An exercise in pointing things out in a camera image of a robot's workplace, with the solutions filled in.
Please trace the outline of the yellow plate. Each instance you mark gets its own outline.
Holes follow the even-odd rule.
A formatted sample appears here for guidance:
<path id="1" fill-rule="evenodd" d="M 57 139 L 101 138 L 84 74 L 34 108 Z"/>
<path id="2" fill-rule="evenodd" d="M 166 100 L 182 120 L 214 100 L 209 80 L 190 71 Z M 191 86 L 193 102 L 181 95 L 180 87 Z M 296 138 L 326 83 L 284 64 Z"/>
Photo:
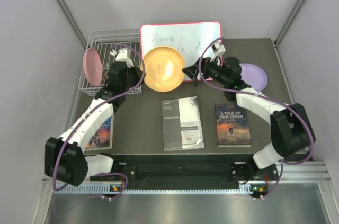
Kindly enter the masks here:
<path id="1" fill-rule="evenodd" d="M 157 92 L 170 92 L 181 85 L 185 74 L 185 60 L 172 47 L 159 46 L 150 50 L 143 57 L 141 69 L 146 72 L 144 82 Z"/>

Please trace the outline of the purple plate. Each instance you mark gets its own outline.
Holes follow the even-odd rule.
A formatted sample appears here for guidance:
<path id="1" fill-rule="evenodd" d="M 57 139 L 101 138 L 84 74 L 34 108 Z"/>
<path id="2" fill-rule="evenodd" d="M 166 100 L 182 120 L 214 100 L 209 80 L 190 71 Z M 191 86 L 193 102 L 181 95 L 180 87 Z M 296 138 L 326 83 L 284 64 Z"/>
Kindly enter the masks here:
<path id="1" fill-rule="evenodd" d="M 257 92 L 265 89 L 268 83 L 268 77 L 265 71 L 257 65 L 250 63 L 240 63 L 242 68 L 242 80 L 254 88 Z"/>

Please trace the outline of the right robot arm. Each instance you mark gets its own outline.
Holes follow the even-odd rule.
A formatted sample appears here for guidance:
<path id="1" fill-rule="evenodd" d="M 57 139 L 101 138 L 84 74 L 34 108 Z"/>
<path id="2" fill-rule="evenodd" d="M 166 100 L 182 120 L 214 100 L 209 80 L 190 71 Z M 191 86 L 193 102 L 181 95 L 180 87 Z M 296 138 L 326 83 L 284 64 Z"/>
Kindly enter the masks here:
<path id="1" fill-rule="evenodd" d="M 228 101 L 251 111 L 270 125 L 271 143 L 246 161 L 251 178 L 260 179 L 268 166 L 306 147 L 310 148 L 308 156 L 313 155 L 315 135 L 305 108 L 298 103 L 287 105 L 269 98 L 246 84 L 237 58 L 227 57 L 222 65 L 211 58 L 200 58 L 182 71 L 192 80 L 199 76 L 201 80 L 211 78 L 218 82 Z"/>

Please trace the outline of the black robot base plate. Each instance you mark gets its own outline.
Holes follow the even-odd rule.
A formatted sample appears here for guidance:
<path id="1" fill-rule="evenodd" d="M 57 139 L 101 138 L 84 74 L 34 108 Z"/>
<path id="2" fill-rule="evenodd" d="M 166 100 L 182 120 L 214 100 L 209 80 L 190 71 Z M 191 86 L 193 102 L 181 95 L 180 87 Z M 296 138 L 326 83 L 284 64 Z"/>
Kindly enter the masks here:
<path id="1" fill-rule="evenodd" d="M 109 171 L 128 177 L 132 190 L 235 189 L 240 182 L 273 182 L 277 167 L 251 176 L 245 162 L 251 154 L 111 155 Z"/>

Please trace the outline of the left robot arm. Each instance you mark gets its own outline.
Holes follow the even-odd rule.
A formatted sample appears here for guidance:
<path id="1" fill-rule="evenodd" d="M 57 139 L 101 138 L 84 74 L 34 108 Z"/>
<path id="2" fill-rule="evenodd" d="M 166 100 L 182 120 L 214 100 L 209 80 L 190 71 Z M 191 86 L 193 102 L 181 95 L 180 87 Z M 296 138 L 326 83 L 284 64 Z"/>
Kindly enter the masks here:
<path id="1" fill-rule="evenodd" d="M 146 66 L 129 65 L 126 61 L 111 64 L 106 80 L 82 116 L 58 138 L 51 137 L 45 144 L 44 172 L 54 182 L 79 186 L 91 176 L 104 175 L 116 179 L 120 167 L 113 158 L 97 154 L 86 156 L 84 150 L 103 122 L 113 117 L 125 101 L 125 95 L 143 83 Z"/>

